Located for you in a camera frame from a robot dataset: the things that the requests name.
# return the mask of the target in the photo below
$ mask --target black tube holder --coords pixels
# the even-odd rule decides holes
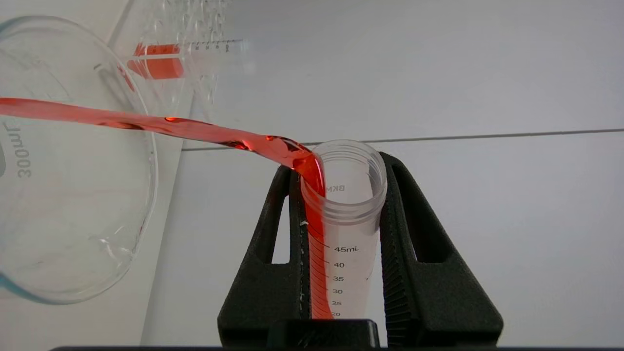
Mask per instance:
[[[381,155],[388,177],[380,221],[388,345],[495,345],[503,327],[500,314],[407,168],[397,158]],[[328,325],[314,320],[297,322],[310,319],[308,231],[306,225],[300,225],[306,217],[299,181],[286,167],[280,167],[273,178],[251,243],[218,317],[226,347],[264,347],[269,335],[271,345],[292,347],[301,340],[277,340],[279,335],[286,337],[280,330],[301,323],[311,330]],[[287,195],[290,261],[272,264]],[[361,325],[371,325],[370,321],[363,322]],[[316,346],[374,345],[371,339],[352,339],[351,344],[348,338],[334,341]]]

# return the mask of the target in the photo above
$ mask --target white background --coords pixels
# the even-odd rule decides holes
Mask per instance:
[[[110,1],[45,3],[19,13],[61,14],[101,36],[121,13]],[[624,134],[591,133],[624,128],[624,2],[235,0],[227,14],[256,74],[220,79],[213,121],[387,141],[372,145],[406,163],[500,310],[499,345],[624,347]],[[588,134],[417,141],[560,131]],[[182,153],[143,343],[220,343],[217,315],[275,169],[240,151]],[[374,277],[368,314],[384,337],[379,266]],[[59,343],[101,340],[58,330],[75,335]]]

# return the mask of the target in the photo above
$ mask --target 300ml beaker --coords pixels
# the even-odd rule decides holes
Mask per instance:
[[[0,24],[2,97],[146,114],[123,67],[70,21]],[[0,116],[0,285],[54,304],[113,286],[137,252],[156,168],[151,133]]]
[[[306,212],[319,214],[323,226],[308,224],[312,318],[361,318],[386,200],[386,168],[381,155],[361,142],[329,141],[314,152],[324,167],[325,197],[301,183]]]

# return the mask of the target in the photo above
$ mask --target measurement scale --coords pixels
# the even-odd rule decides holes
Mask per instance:
[[[366,315],[369,278],[379,242],[379,211],[383,205],[373,198],[380,193],[381,185],[373,185],[370,165],[355,149],[342,146],[344,149],[335,152],[331,146],[322,147],[323,144],[314,151],[323,163],[326,184],[324,236],[318,235],[314,223],[308,226],[312,317],[323,318],[315,312],[324,307],[329,309],[328,318],[357,319]],[[308,190],[302,185],[306,202],[310,198]],[[316,296],[320,291],[326,295],[325,306],[323,299]]]
[[[242,39],[195,41],[186,44],[139,43],[133,56],[124,61],[146,79],[176,79],[207,76],[230,68],[251,72],[245,62],[248,44]]]

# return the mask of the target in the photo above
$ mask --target glass beaker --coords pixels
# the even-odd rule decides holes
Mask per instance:
[[[56,17],[0,24],[0,96],[147,114],[99,38]],[[151,133],[0,116],[0,284],[53,304],[113,286],[153,206]]]

